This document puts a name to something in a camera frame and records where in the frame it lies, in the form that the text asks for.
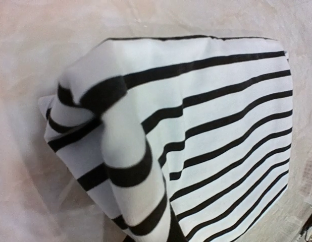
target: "striped fabric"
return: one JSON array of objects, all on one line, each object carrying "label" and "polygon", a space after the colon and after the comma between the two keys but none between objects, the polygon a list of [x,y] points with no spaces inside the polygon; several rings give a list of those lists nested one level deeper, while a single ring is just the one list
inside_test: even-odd
[{"label": "striped fabric", "polygon": [[125,241],[235,241],[287,188],[292,78],[275,40],[107,39],[39,106]]}]

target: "beige surface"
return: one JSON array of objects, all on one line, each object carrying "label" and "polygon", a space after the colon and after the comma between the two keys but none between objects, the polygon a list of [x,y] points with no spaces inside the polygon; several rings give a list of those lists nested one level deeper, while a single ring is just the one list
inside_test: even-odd
[{"label": "beige surface", "polygon": [[0,242],[120,241],[122,235],[110,233],[113,225],[44,143],[37,99],[52,94],[62,69],[106,37],[191,33],[261,33],[289,51],[289,190],[239,241],[291,241],[312,210],[306,203],[312,203],[312,187],[302,185],[304,165],[312,163],[312,1],[2,0]]}]

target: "black stripe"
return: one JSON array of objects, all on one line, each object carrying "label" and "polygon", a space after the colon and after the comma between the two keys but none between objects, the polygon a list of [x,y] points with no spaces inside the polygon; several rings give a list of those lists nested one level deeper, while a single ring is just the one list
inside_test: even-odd
[{"label": "black stripe", "polygon": [[166,242],[187,242],[182,229],[177,221],[176,215],[171,206],[171,225],[170,232]]},{"label": "black stripe", "polygon": [[237,238],[235,238],[234,240],[232,240],[230,242],[235,242],[237,239],[242,237],[257,222],[257,220],[267,211],[267,209],[269,209],[271,207],[271,205],[279,198],[279,196],[283,193],[283,191],[285,191],[286,188],[287,188],[287,185],[285,185],[279,191],[279,193],[277,193],[276,196],[274,196],[274,198],[269,203],[267,203],[267,205],[264,207],[264,209],[261,211],[261,213],[255,218],[255,220],[250,224],[250,226],[246,229],[246,231],[244,233],[242,233],[240,236],[238,236]]},{"label": "black stripe", "polygon": [[280,72],[273,72],[268,74],[259,75],[257,77],[253,77],[247,81],[225,86],[213,91],[209,91],[206,93],[201,93],[198,95],[189,96],[183,99],[183,104],[177,107],[170,107],[170,108],[163,108],[159,109],[156,112],[154,112],[151,116],[146,118],[142,122],[143,129],[146,134],[148,134],[153,128],[156,127],[156,125],[163,119],[166,118],[174,118],[174,117],[180,117],[183,115],[183,109],[187,107],[191,107],[194,105],[198,105],[200,103],[204,103],[210,100],[213,100],[218,97],[222,97],[228,94],[236,93],[245,90],[246,88],[265,81],[269,79],[275,79],[280,77],[286,77],[290,76],[291,72],[290,70],[280,71]]},{"label": "black stripe", "polygon": [[260,97],[257,100],[255,100],[254,102],[250,103],[244,110],[242,110],[240,112],[237,112],[235,114],[232,114],[232,115],[229,115],[226,117],[222,117],[222,118],[219,118],[217,120],[210,121],[208,123],[201,124],[201,125],[198,125],[196,127],[189,129],[188,131],[185,132],[185,136],[187,138],[191,138],[195,135],[200,134],[200,132],[207,132],[210,130],[218,129],[218,128],[221,128],[223,126],[232,124],[236,121],[241,120],[243,117],[246,116],[247,113],[249,113],[255,107],[257,107],[257,106],[259,106],[265,102],[271,101],[271,100],[290,97],[290,96],[292,96],[292,93],[293,93],[293,91],[290,90],[290,91],[272,93],[272,94]]},{"label": "black stripe", "polygon": [[49,118],[48,118],[48,123],[53,130],[55,130],[56,132],[58,132],[60,134],[67,133],[68,131],[79,127],[79,126],[68,127],[68,126],[58,124],[57,122],[55,122],[52,119],[51,116],[49,116]]},{"label": "black stripe", "polygon": [[[248,60],[252,60],[252,59],[261,59],[261,58],[273,58],[273,57],[279,57],[279,56],[282,56],[282,54],[283,54],[284,52],[283,51],[279,51],[279,52],[268,52],[268,53],[258,53],[258,54],[244,54],[244,55],[232,55],[232,56],[221,56],[221,57],[219,57],[219,58],[229,58],[230,59],[230,61],[233,61],[233,62],[238,62],[239,60],[241,60],[241,61],[245,61],[245,59],[248,59]],[[169,68],[169,71],[170,70],[172,70],[172,72],[173,72],[173,69],[174,68],[178,68],[178,66],[179,65],[176,65],[176,66],[169,66],[169,67],[166,67],[166,68]],[[151,73],[149,73],[148,72],[149,70],[147,70],[147,71],[144,71],[144,72],[140,72],[140,73],[134,73],[134,74],[129,74],[129,75],[126,75],[126,76],[124,76],[124,79],[125,79],[125,82],[126,82],[126,84],[127,84],[127,88],[132,88],[132,87],[135,87],[135,86],[137,86],[137,85],[140,85],[140,84],[142,84],[142,83],[144,83],[144,81],[146,81],[146,82],[149,82],[149,81],[154,81],[154,80],[157,80],[158,78],[166,78],[166,76],[162,76],[161,74],[160,75],[158,75],[158,77],[157,78],[155,78],[155,76],[153,77],[153,76],[150,76],[151,74],[152,74],[152,72],[154,72],[155,71],[155,69],[151,69]],[[130,84],[130,85],[128,85],[128,82],[135,82],[134,81],[134,78],[135,78],[135,75],[138,75],[138,76],[140,76],[144,81],[139,81],[139,82],[136,82],[136,83],[132,83],[132,84]],[[110,85],[111,86],[113,86],[113,87],[115,87],[115,86],[117,86],[117,84],[119,84],[119,82],[121,82],[120,81],[120,79],[121,79],[121,77],[116,77],[116,78],[111,78],[111,79],[109,79],[111,82],[112,81],[114,81],[114,80],[116,80],[115,81],[115,84],[112,84],[112,83],[110,83]],[[99,90],[101,89],[101,87],[103,86],[103,83],[104,83],[105,81],[103,81],[103,82],[100,82],[99,84],[97,84],[96,86],[94,86],[94,87],[96,87],[96,89],[94,88],[94,87],[92,87],[93,89],[90,91],[90,92],[92,92],[96,97],[98,97],[98,98],[92,98],[91,96],[89,96],[88,94],[90,93],[90,92],[87,92],[85,95],[86,95],[86,101],[88,102],[87,103],[87,105],[88,106],[90,106],[91,107],[91,109],[93,108],[93,109],[95,109],[95,112],[96,113],[100,113],[100,112],[103,112],[104,110],[106,110],[107,108],[108,108],[108,105],[112,105],[113,104],[113,101],[115,101],[116,100],[116,97],[117,96],[113,96],[111,99],[109,99],[109,103],[106,103],[106,104],[104,104],[103,106],[100,106],[100,107],[98,107],[99,106],[99,104],[97,105],[97,108],[95,108],[94,107],[94,105],[93,105],[93,103],[91,103],[91,101],[93,100],[93,99],[96,99],[96,101],[93,101],[93,102],[101,102],[101,100],[99,101],[99,99],[100,99],[100,95],[101,95],[101,93],[99,92]],[[68,89],[66,89],[66,88],[64,88],[64,87],[62,87],[61,85],[59,85],[58,86],[58,97],[59,97],[59,100],[60,100],[60,102],[61,103],[63,103],[64,105],[67,105],[67,106],[75,106],[75,107],[79,107],[79,105],[77,105],[77,104],[75,104],[74,102],[73,102],[73,97],[72,97],[72,94],[71,94],[71,91],[70,90],[68,90]],[[54,145],[54,148],[53,148],[53,150],[55,150],[55,149],[61,149],[63,146],[61,146],[61,145],[56,145],[56,143],[57,142],[54,142],[53,143],[53,145]],[[169,148],[171,148],[171,146],[175,146],[174,148],[177,148],[177,149],[183,149],[184,148],[184,146],[185,146],[185,144],[170,144],[169,145]],[[164,160],[164,158],[163,158],[163,162],[165,163],[165,161],[166,161],[166,154],[164,154],[163,156],[165,156],[165,160]]]},{"label": "black stripe", "polygon": [[[201,125],[195,126],[193,128],[190,128],[189,130],[187,130],[185,132],[185,141],[187,139],[195,136],[195,135],[199,135],[199,134],[204,133],[204,132],[208,132],[208,131],[211,131],[214,129],[218,129],[218,128],[224,127],[226,125],[232,124],[236,121],[239,121],[243,117],[245,117],[248,112],[250,112],[256,106],[258,106],[262,103],[265,103],[265,102],[268,102],[268,101],[271,101],[274,99],[289,97],[289,96],[292,96],[292,91],[278,92],[278,93],[273,93],[273,94],[261,97],[261,98],[255,100],[254,102],[252,102],[251,104],[249,104],[244,110],[242,110],[238,113],[235,113],[235,114],[232,114],[232,115],[229,115],[229,116],[226,116],[223,118],[219,118],[219,119],[216,119],[214,121],[210,121],[210,122],[207,122],[205,124],[201,124]],[[164,147],[164,151],[163,151],[163,154],[160,156],[160,159],[166,159],[166,153],[165,153],[166,146]],[[182,148],[182,147],[183,147],[183,145],[177,145],[174,148]],[[190,166],[193,166],[193,165],[200,164],[200,163],[201,162],[199,162],[198,160],[196,160],[194,158],[186,160],[184,162],[183,169],[181,171],[170,173],[170,180],[179,179],[181,177],[182,171],[184,169],[186,169]]]},{"label": "black stripe", "polygon": [[113,104],[127,93],[127,87],[122,76],[101,81],[82,95],[80,103],[100,117]]},{"label": "black stripe", "polygon": [[50,116],[50,111],[51,111],[51,108],[48,108],[48,109],[46,110],[46,115],[45,115],[46,120],[48,120],[48,118],[49,118],[49,116]]},{"label": "black stripe", "polygon": [[139,40],[139,39],[154,39],[154,40],[182,40],[182,39],[198,39],[198,38],[211,38],[211,39],[221,39],[221,40],[231,40],[231,39],[268,39],[274,40],[265,37],[256,37],[256,36],[242,36],[242,37],[216,37],[211,35],[186,35],[186,36],[173,36],[173,37],[120,37],[120,38],[108,38],[107,40]]},{"label": "black stripe", "polygon": [[180,63],[171,66],[156,67],[141,72],[131,73],[124,76],[127,88],[131,89],[141,84],[161,79],[176,77],[184,73],[200,70],[208,67],[227,65],[239,62],[248,62],[258,59],[267,59],[284,56],[283,51],[254,53],[254,54],[235,54],[229,56],[210,57],[201,60],[195,60],[188,63]]},{"label": "black stripe", "polygon": [[87,172],[83,176],[77,179],[80,185],[86,190],[89,191],[92,188],[100,185],[108,179],[105,164],[95,167],[91,171]]},{"label": "black stripe", "polygon": [[125,237],[124,241],[122,242],[135,242],[131,237],[129,237],[128,235]]},{"label": "black stripe", "polygon": [[[264,175],[261,176],[260,179],[258,179],[248,190],[247,192],[245,192],[236,202],[234,202],[225,212],[223,212],[222,214],[220,214],[219,216],[205,221],[197,226],[195,226],[190,233],[186,236],[186,238],[188,240],[192,239],[192,237],[202,228],[209,226],[210,224],[216,223],[222,219],[224,219],[225,217],[227,217],[230,213],[232,213],[238,206],[240,203],[242,203],[243,200],[245,200],[249,194],[251,194],[253,192],[253,190],[255,190],[255,188],[271,173],[272,170],[274,170],[275,168],[279,167],[279,166],[283,166],[285,164],[287,164],[289,162],[289,159],[274,164],[272,165],[266,172]],[[257,201],[260,201],[264,195],[270,190],[270,188],[272,187],[272,184],[262,193],[262,195],[258,198]]]},{"label": "black stripe", "polygon": [[108,177],[114,185],[129,188],[142,183],[150,174],[151,166],[151,150],[146,140],[144,157],[136,165],[128,168],[113,168],[106,165],[106,168]]},{"label": "black stripe", "polygon": [[63,147],[81,140],[87,134],[92,132],[95,128],[99,127],[100,125],[101,125],[100,120],[95,118],[92,121],[85,124],[80,129],[74,131],[73,133],[70,133],[58,139],[49,141],[48,145],[51,147],[52,150],[57,152]]},{"label": "black stripe", "polygon": [[66,106],[79,107],[79,105],[73,101],[71,90],[62,87],[60,84],[58,84],[57,88],[57,97],[59,98],[59,101]]},{"label": "black stripe", "polygon": [[112,219],[112,221],[113,221],[119,228],[121,228],[122,230],[125,230],[125,229],[128,228],[128,226],[127,226],[127,224],[126,224],[126,222],[125,222],[125,220],[124,220],[124,218],[123,218],[122,215],[120,215],[120,216],[117,217],[117,218]]},{"label": "black stripe", "polygon": [[149,216],[136,226],[129,226],[130,231],[137,236],[143,236],[149,234],[159,223],[162,218],[167,206],[167,195],[166,192],[160,203],[152,211]]},{"label": "black stripe", "polygon": [[210,242],[212,240],[214,240],[215,238],[218,238],[228,232],[233,231],[235,228],[237,228],[247,217],[248,215],[255,209],[255,207],[257,207],[257,205],[260,203],[261,199],[263,199],[263,197],[269,192],[269,190],[286,174],[288,173],[288,171],[283,172],[282,174],[280,174],[274,181],[272,184],[270,184],[270,186],[264,191],[264,193],[261,195],[261,197],[253,204],[253,206],[240,218],[238,219],[238,221],[232,225],[229,228],[226,228],[218,233],[213,234],[212,236],[208,237],[206,240],[204,240],[204,242]]},{"label": "black stripe", "polygon": [[[288,112],[282,112],[282,113],[277,113],[277,114],[273,114],[273,115],[270,115],[270,116],[267,116],[267,117],[264,117],[263,119],[259,120],[258,122],[256,122],[243,136],[241,136],[240,138],[230,142],[229,144],[217,149],[217,150],[214,150],[214,151],[211,151],[211,152],[208,152],[206,154],[202,154],[202,155],[199,155],[199,156],[195,156],[193,158],[191,158],[190,160],[195,160],[196,162],[198,163],[202,163],[204,161],[209,161],[209,160],[212,160],[216,157],[218,157],[219,155],[222,155],[223,153],[227,152],[228,150],[240,145],[242,142],[244,142],[246,140],[246,138],[248,138],[250,136],[250,134],[256,130],[258,127],[260,127],[261,125],[269,122],[269,121],[272,121],[272,120],[275,120],[275,119],[280,119],[280,118],[285,118],[285,117],[289,117],[292,115],[292,111],[288,111]],[[188,187],[185,187],[183,189],[180,189],[178,190],[176,193],[174,193],[171,197],[171,201],[183,196],[183,195],[186,195],[188,193],[191,193],[209,183],[211,183],[212,181],[218,179],[219,177],[223,176],[225,173],[227,173],[228,171],[230,171],[231,169],[239,166],[240,164],[243,163],[243,161],[246,160],[246,158],[248,158],[251,153],[253,153],[256,149],[258,149],[262,144],[264,144],[265,142],[267,142],[268,140],[272,139],[272,138],[276,138],[276,137],[280,137],[282,135],[285,135],[285,134],[289,134],[289,132],[291,132],[291,130],[288,130],[287,132],[278,132],[278,133],[275,133],[275,134],[270,134],[268,136],[266,136],[265,138],[263,138],[262,140],[260,140],[259,142],[257,142],[257,144],[255,144],[251,150],[239,161],[231,164],[230,166],[226,167],[224,170],[218,172],[217,174],[205,179],[205,180],[202,180],[196,184],[193,184],[193,185],[190,185]]]},{"label": "black stripe", "polygon": [[231,186],[229,186],[228,188],[222,190],[221,192],[215,194],[214,196],[210,197],[209,199],[205,200],[204,202],[198,204],[197,206],[195,206],[192,209],[189,209],[183,213],[180,213],[177,215],[177,219],[180,221],[183,218],[190,216],[192,214],[195,214],[201,210],[203,210],[204,208],[206,208],[207,206],[209,206],[210,204],[214,203],[216,200],[218,200],[219,198],[223,197],[224,195],[226,195],[227,193],[229,193],[230,191],[232,191],[233,189],[235,189],[236,187],[238,187],[239,185],[241,185],[250,175],[251,173],[256,170],[261,164],[263,164],[269,157],[278,154],[278,153],[282,153],[284,151],[287,151],[291,148],[291,145],[282,147],[282,148],[278,148],[275,149],[271,152],[269,152],[268,154],[266,154],[262,159],[260,159],[247,173],[246,175],[244,175],[241,179],[239,179],[238,181],[236,181],[234,184],[232,184]]},{"label": "black stripe", "polygon": [[[277,94],[277,97],[278,98],[280,98],[279,97],[279,95],[285,95],[285,92],[282,92],[282,93],[276,93]],[[267,99],[267,97],[268,96],[264,96],[264,97],[262,97],[262,98],[260,98],[261,99],[261,101],[269,101],[269,100],[266,100]],[[237,113],[237,114],[239,114],[239,115],[243,115],[243,116],[245,116],[246,115],[246,113],[244,113],[245,111],[247,111],[247,109],[250,109],[251,110],[251,108],[254,108],[254,105],[255,104],[257,104],[257,105],[260,105],[261,103],[258,103],[258,101],[260,100],[260,99],[257,99],[256,101],[254,101],[253,103],[251,103],[250,105],[248,105],[243,111],[241,111],[241,112],[239,112],[239,113]],[[231,116],[228,116],[228,117],[225,117],[225,119],[226,120],[224,120],[224,121],[229,121],[229,117],[231,117]],[[205,123],[205,124],[203,124],[203,125],[200,125],[200,126],[196,126],[196,127],[193,127],[193,128],[191,128],[191,129],[189,129],[188,131],[186,131],[185,132],[185,140],[183,140],[183,141],[180,141],[180,142],[172,142],[172,143],[168,143],[168,144],[166,144],[165,146],[164,146],[164,150],[163,150],[163,152],[162,152],[162,154],[160,155],[160,157],[159,157],[159,163],[160,163],[160,165],[161,165],[161,167],[163,167],[164,165],[165,165],[165,163],[166,163],[166,156],[167,156],[167,154],[169,153],[169,152],[172,152],[172,151],[181,151],[181,150],[183,150],[184,148],[185,148],[185,142],[186,142],[186,140],[188,139],[188,138],[190,138],[191,136],[188,136],[187,134],[188,133],[190,133],[190,135],[191,135],[191,133],[193,133],[194,135],[198,135],[198,134],[201,134],[201,133],[204,133],[204,132],[206,132],[206,131],[209,131],[209,128],[211,129],[211,126],[210,127],[207,127],[207,126],[209,126],[209,125],[213,125],[214,123],[213,122],[215,122],[215,121],[211,121],[211,122],[208,122],[208,123]],[[180,175],[181,175],[181,172],[177,172],[177,174],[175,174],[175,175],[173,175],[174,177],[180,177]]]}]

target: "black and white striped cloth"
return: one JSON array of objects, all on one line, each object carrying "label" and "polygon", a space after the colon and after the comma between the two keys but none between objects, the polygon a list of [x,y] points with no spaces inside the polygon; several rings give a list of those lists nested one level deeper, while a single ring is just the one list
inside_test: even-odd
[{"label": "black and white striped cloth", "polygon": [[107,39],[39,106],[128,241],[235,241],[287,189],[292,78],[275,40]]}]

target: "white stripe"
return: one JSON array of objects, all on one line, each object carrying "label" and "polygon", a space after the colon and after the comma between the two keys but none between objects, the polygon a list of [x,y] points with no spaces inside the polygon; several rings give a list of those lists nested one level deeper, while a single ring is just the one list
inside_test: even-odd
[{"label": "white stripe", "polygon": [[54,97],[55,95],[45,96],[45,97],[41,97],[38,100],[39,110],[41,112],[41,115],[43,115],[45,119],[46,119],[46,112],[51,107]]},{"label": "white stripe", "polygon": [[[212,183],[209,183],[206,186],[196,191],[193,191],[192,193],[186,194],[185,196],[179,197],[178,199],[174,200],[172,202],[172,206],[175,209],[175,212],[179,214],[186,210],[189,210],[195,207],[197,204],[202,203],[207,198],[211,197],[211,195],[217,194],[220,191],[224,190],[225,188],[229,187],[232,183],[236,182],[241,177],[243,177],[243,175],[246,174],[253,167],[253,165],[255,165],[258,161],[260,161],[260,159],[262,159],[267,153],[275,149],[282,148],[282,147],[289,145],[289,143],[287,144],[286,142],[290,139],[290,137],[291,135],[287,135],[287,136],[269,140],[268,142],[263,144],[261,147],[259,147],[256,151],[254,151],[240,166],[232,169],[231,171],[224,174],[222,177],[213,181]],[[286,158],[284,160],[289,158],[289,152],[285,152],[285,153],[286,153]],[[230,159],[231,163],[239,160],[240,158],[244,156],[244,154],[238,154],[238,153],[231,154],[231,156],[232,155],[234,155],[235,158],[231,157]],[[199,176],[201,176],[203,179],[206,179],[212,176],[213,174],[216,174],[217,172],[212,173],[212,167],[213,169],[216,169],[220,165],[220,163],[223,163],[224,160],[225,160],[224,157],[219,157],[219,159],[216,159],[213,161],[213,164],[212,164],[212,161],[210,161],[207,167],[205,167],[205,165],[200,167]],[[218,169],[218,170],[220,171],[223,168],[227,167],[228,165],[229,163],[225,162],[223,165],[221,164],[221,169]],[[186,178],[182,179],[181,183],[185,184],[186,180],[187,180]]]},{"label": "white stripe", "polygon": [[[203,108],[199,108],[199,106],[202,107],[201,104],[187,108],[186,110],[184,110],[184,115],[182,117],[164,119],[158,124],[158,126],[155,129],[153,129],[150,133],[147,134],[148,141],[153,147],[152,148],[153,153],[159,157],[163,152],[163,147],[167,143],[184,141],[185,131],[192,127],[195,127],[197,125],[201,125],[201,124],[210,122],[212,120],[216,120],[218,118],[222,118],[228,115],[235,114],[239,111],[242,111],[252,101],[260,98],[261,96],[271,94],[273,91],[281,92],[281,91],[287,91],[287,90],[288,90],[287,86],[285,87],[282,85],[279,88],[276,88],[275,90],[269,90],[269,87],[264,86],[262,89],[260,88],[253,89],[252,90],[253,92],[240,93],[239,97],[240,99],[243,99],[241,101],[242,104],[238,103],[237,101],[235,101],[235,103],[233,102],[231,103],[228,97],[222,97],[222,98],[219,98],[220,102],[217,100],[209,101],[206,103],[207,105]],[[250,115],[252,112],[258,109],[260,110],[261,108],[264,108],[266,105],[274,105],[275,103],[278,103],[277,101],[283,103],[281,99],[272,100],[267,103],[263,103],[257,106],[256,108],[254,108],[253,110],[251,110],[246,116]],[[168,160],[171,160],[170,158],[170,155],[172,155],[171,153],[167,155]]]},{"label": "white stripe", "polygon": [[[251,223],[254,221],[254,219],[260,214],[260,212],[262,211],[262,209],[274,198],[274,196],[276,196],[277,193],[280,192],[280,190],[287,184],[287,181],[288,181],[288,175],[285,175],[283,176],[279,181],[278,183],[266,194],[266,196],[264,196],[264,198],[261,200],[261,202],[257,205],[256,209],[248,215],[248,217],[233,231],[229,232],[228,234],[222,236],[222,237],[219,237],[215,240],[213,240],[213,242],[226,242],[226,241],[231,241],[233,240],[234,238],[236,238],[237,236],[240,235],[240,232],[239,231],[246,231],[246,229],[251,225]],[[241,215],[237,217],[231,217],[231,221],[233,220],[237,220],[239,219],[239,217],[241,217]],[[218,224],[218,227],[219,226],[226,226],[226,224]]]},{"label": "white stripe", "polygon": [[119,56],[123,64],[123,75],[217,56],[283,51],[283,47],[277,41],[262,39],[252,39],[249,42],[241,39],[223,41],[212,38],[179,41],[139,39],[117,40],[112,44],[114,54]]},{"label": "white stripe", "polygon": [[145,236],[134,236],[132,232],[128,234],[135,239],[137,242],[166,242],[169,232],[170,232],[170,222],[171,222],[171,210],[169,203],[167,204],[166,210],[160,219],[160,222],[155,227],[155,229],[145,235]]},{"label": "white stripe", "polygon": [[157,162],[153,162],[150,174],[139,185],[129,188],[111,186],[123,217],[130,226],[148,217],[165,193],[162,171]]},{"label": "white stripe", "polygon": [[[289,101],[290,98],[291,97],[285,98],[284,102],[282,103],[276,100],[272,100],[266,103],[265,105],[262,104],[263,106],[262,109],[260,108],[253,109],[243,119],[237,122],[234,122],[227,126],[214,129],[208,132],[204,132],[202,134],[191,137],[185,142],[186,147],[183,151],[174,151],[174,152],[170,152],[167,155],[167,159],[169,161],[169,166],[170,166],[170,172],[178,172],[183,169],[182,162],[179,162],[179,163],[177,162],[175,164],[170,163],[171,160],[177,160],[177,156],[181,155],[180,153],[184,153],[184,160],[186,160],[186,159],[195,157],[197,155],[208,153],[210,151],[223,147],[224,145],[244,135],[249,130],[249,128],[252,125],[254,125],[257,121],[271,114],[274,114],[272,113],[271,110],[269,110],[269,106],[274,106],[274,104],[276,103],[275,104],[276,113],[290,111],[291,107],[289,107],[288,105],[285,105],[285,106],[282,105],[284,103],[286,104],[286,102]],[[251,137],[254,137],[255,135],[257,135],[257,137],[259,135],[261,139],[264,138],[265,136],[270,134],[272,130],[274,130],[274,126],[276,124],[279,124],[279,127],[290,128],[291,122],[292,122],[292,118],[287,117],[283,119],[273,120],[271,122],[263,124],[260,127],[258,127],[256,130],[254,130],[250,134],[250,136],[247,138],[247,140],[251,139]]]},{"label": "white stripe", "polygon": [[102,116],[101,150],[110,167],[133,166],[145,154],[145,134],[132,106],[131,97],[126,95]]},{"label": "white stripe", "polygon": [[73,127],[86,123],[93,118],[93,113],[84,108],[70,107],[55,98],[50,116],[60,125]]},{"label": "white stripe", "polygon": [[76,179],[102,164],[100,146],[102,131],[103,127],[100,125],[81,140],[57,151],[57,155]]},{"label": "white stripe", "polygon": [[113,219],[121,215],[110,180],[101,183],[87,193],[109,218]]},{"label": "white stripe", "polygon": [[287,77],[267,80],[266,82],[253,85],[242,92],[233,93],[187,108],[184,110],[186,126],[194,127],[243,111],[250,103],[261,97],[289,91],[288,83],[289,78]]},{"label": "white stripe", "polygon": [[129,93],[135,96],[138,117],[142,122],[158,109],[180,106],[185,97],[238,84],[266,73],[287,70],[289,66],[282,62],[283,58],[254,60],[246,66],[244,63],[235,63],[188,72],[137,86]]},{"label": "white stripe", "polygon": [[[268,136],[270,133],[280,132],[283,130],[286,130],[287,128],[291,128],[291,124],[286,126],[285,123],[287,123],[288,119],[289,122],[291,122],[292,117],[276,120],[276,122],[268,122],[258,129],[256,129],[243,143],[241,143],[239,146],[236,146],[222,155],[207,161],[203,162],[198,165],[190,166],[183,170],[181,178],[179,180],[172,180],[171,183],[171,195],[184,187],[188,187],[190,185],[193,185],[195,183],[198,183],[216,173],[218,173],[223,168],[227,167],[232,162],[235,162],[242,157],[246,155],[246,153],[261,139]],[[282,146],[287,146],[291,143],[291,135],[283,136],[278,139],[279,144]],[[263,145],[261,145],[258,148],[259,154],[265,153],[266,150],[273,150],[274,145],[276,144],[275,139],[272,139],[270,141],[267,141]],[[196,155],[203,154],[202,149],[196,153]],[[169,163],[168,166],[175,166],[175,164]]]},{"label": "white stripe", "polygon": [[60,134],[59,132],[56,132],[55,130],[52,129],[52,127],[49,125],[47,122],[45,134],[44,134],[44,139],[49,142],[51,140],[54,140],[58,137],[62,137],[64,134]]},{"label": "white stripe", "polygon": [[[283,152],[280,154],[276,154],[267,161],[262,164],[260,167],[258,167],[241,185],[230,191],[228,194],[224,195],[214,203],[207,206],[205,209],[191,215],[188,217],[183,218],[180,221],[180,225],[184,228],[184,231],[189,233],[195,226],[198,224],[211,220],[213,218],[216,218],[223,212],[225,212],[234,202],[238,200],[241,196],[243,196],[244,193],[247,192],[247,190],[255,184],[262,175],[274,164],[285,161],[289,158],[289,152]],[[251,169],[252,164],[248,164],[248,169]],[[238,217],[240,218],[245,211],[243,209],[248,209],[251,207],[251,203],[253,201],[256,201],[258,197],[260,197],[261,192],[265,190],[265,188],[277,177],[278,174],[282,173],[283,171],[287,170],[288,164],[285,164],[281,167],[277,167],[274,170],[270,172],[270,174],[265,177],[265,179],[248,195],[248,197],[240,204],[238,207],[228,215],[228,217],[222,219],[223,223],[229,223],[229,220],[231,218]],[[215,186],[222,186],[221,190],[224,190],[225,188],[229,187],[231,184],[236,182],[238,179],[242,178],[246,173],[247,169],[236,169],[235,172],[231,172],[230,176],[225,176],[222,178],[221,181],[217,180],[216,182],[213,182],[211,186],[208,186],[207,190],[203,189],[203,192],[207,192],[207,197],[211,197],[210,194],[215,195],[217,191],[213,191],[213,193],[209,194],[209,191],[211,188],[214,188]],[[208,229],[211,229],[211,231],[214,231],[212,229],[213,225],[210,225]]]},{"label": "white stripe", "polygon": [[74,102],[79,104],[86,90],[106,78],[119,75],[119,57],[115,55],[113,43],[107,41],[67,68],[59,83],[62,87],[71,89]]}]

